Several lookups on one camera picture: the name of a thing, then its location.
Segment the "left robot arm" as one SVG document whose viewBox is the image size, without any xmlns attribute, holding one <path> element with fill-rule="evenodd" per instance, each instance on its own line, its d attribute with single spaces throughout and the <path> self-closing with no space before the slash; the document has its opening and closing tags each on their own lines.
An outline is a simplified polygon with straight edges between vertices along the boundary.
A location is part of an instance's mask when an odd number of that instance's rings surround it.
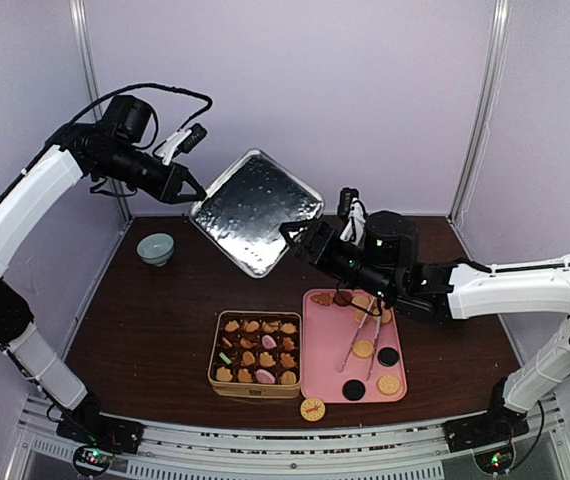
<svg viewBox="0 0 570 480">
<path fill-rule="evenodd" d="M 100 183 L 116 180 L 163 204 L 190 203 L 205 191 L 187 167 L 177 163 L 206 136 L 194 119 L 184 122 L 152 153 L 143 141 L 154 108 L 132 95 L 114 95 L 103 116 L 85 122 L 76 116 L 56 131 L 44 148 L 0 196 L 0 350 L 60 408 L 64 422 L 88 444 L 109 433 L 99 401 L 39 331 L 27 301 L 6 281 L 16 254 L 50 210 L 82 179 L 95 194 Z"/>
</svg>

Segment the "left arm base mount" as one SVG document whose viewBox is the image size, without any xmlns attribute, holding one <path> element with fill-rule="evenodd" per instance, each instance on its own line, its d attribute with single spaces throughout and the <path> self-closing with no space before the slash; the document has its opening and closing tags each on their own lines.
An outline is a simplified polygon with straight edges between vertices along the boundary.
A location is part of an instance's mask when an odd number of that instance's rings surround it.
<svg viewBox="0 0 570 480">
<path fill-rule="evenodd" d="M 142 441 L 144 425 L 139 422 L 101 416 L 99 426 L 91 430 L 89 427 L 76 425 L 64 419 L 56 428 L 59 437 L 77 443 L 99 447 L 116 454 L 136 454 Z"/>
</svg>

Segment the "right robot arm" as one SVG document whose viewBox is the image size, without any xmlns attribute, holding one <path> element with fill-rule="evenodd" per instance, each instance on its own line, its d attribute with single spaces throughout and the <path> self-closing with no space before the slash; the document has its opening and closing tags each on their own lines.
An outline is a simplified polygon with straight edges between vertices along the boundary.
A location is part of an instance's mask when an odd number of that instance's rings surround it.
<svg viewBox="0 0 570 480">
<path fill-rule="evenodd" d="M 472 260 L 424 264 L 414 222 L 390 211 L 367 216 L 363 227 L 338 233 L 320 220 L 279 228 L 294 255 L 340 286 L 372 295 L 367 317 L 393 308 L 421 321 L 467 320 L 492 314 L 560 313 L 556 334 L 533 359 L 500 380 L 478 419 L 484 440 L 500 440 L 535 403 L 570 376 L 570 254 L 557 259 L 486 266 Z"/>
</svg>

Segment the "metal tongs white handle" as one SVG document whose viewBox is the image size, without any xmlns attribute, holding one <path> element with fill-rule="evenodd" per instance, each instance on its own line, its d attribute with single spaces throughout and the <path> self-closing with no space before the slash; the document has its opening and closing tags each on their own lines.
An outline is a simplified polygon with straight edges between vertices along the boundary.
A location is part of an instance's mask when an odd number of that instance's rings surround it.
<svg viewBox="0 0 570 480">
<path fill-rule="evenodd" d="M 379 346 L 384 318 L 383 305 L 381 299 L 374 296 L 369 300 L 367 306 L 355 304 L 354 307 L 361 313 L 361 321 L 351 337 L 347 352 L 343 355 L 339 372 L 345 371 L 351 359 L 367 360 L 366 379 L 369 380 L 373 371 L 374 356 Z"/>
</svg>

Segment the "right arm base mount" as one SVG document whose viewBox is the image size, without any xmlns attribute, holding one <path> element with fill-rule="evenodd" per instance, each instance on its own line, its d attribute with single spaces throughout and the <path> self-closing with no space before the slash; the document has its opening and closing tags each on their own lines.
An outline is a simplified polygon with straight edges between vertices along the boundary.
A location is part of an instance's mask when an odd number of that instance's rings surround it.
<svg viewBox="0 0 570 480">
<path fill-rule="evenodd" d="M 525 419 L 491 420 L 478 415 L 447 421 L 443 424 L 443 430 L 449 451 L 454 453 L 509 442 L 527 434 L 530 428 Z"/>
</svg>

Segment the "pink round cookie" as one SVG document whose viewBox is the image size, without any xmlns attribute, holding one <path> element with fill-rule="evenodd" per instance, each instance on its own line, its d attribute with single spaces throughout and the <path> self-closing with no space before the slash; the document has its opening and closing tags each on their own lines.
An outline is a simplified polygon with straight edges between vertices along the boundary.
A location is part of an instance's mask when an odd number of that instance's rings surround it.
<svg viewBox="0 0 570 480">
<path fill-rule="evenodd" d="M 277 342 L 271 335 L 264 335 L 261 338 L 261 343 L 266 350 L 272 350 L 277 347 Z"/>
<path fill-rule="evenodd" d="M 265 369 L 258 369 L 255 372 L 255 377 L 260 384 L 274 384 L 276 382 L 275 376 Z"/>
</svg>

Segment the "clock face round cookie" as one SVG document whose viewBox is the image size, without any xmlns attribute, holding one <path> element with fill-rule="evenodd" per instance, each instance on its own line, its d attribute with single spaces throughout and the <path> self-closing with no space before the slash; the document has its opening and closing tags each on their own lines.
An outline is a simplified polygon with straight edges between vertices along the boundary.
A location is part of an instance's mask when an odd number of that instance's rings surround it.
<svg viewBox="0 0 570 480">
<path fill-rule="evenodd" d="M 306 398 L 300 404 L 300 415 L 308 422 L 317 422 L 326 414 L 326 405 L 319 398 Z"/>
</svg>

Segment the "green round cookie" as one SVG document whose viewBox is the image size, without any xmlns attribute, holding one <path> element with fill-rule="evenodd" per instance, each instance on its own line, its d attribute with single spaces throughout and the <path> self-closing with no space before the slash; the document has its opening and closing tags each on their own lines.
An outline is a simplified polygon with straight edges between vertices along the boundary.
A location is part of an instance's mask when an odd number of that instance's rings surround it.
<svg viewBox="0 0 570 480">
<path fill-rule="evenodd" d="M 219 352 L 218 356 L 226 365 L 232 365 L 232 360 L 225 353 Z"/>
</svg>

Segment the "silver tin lid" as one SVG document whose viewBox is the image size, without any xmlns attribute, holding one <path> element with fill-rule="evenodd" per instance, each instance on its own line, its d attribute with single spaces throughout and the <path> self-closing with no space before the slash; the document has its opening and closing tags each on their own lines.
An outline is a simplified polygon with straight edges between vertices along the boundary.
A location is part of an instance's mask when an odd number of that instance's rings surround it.
<svg viewBox="0 0 570 480">
<path fill-rule="evenodd" d="M 189 218 L 232 263 L 260 279 L 288 250 L 280 226 L 317 219 L 324 209 L 320 193 L 252 149 L 213 181 Z"/>
</svg>

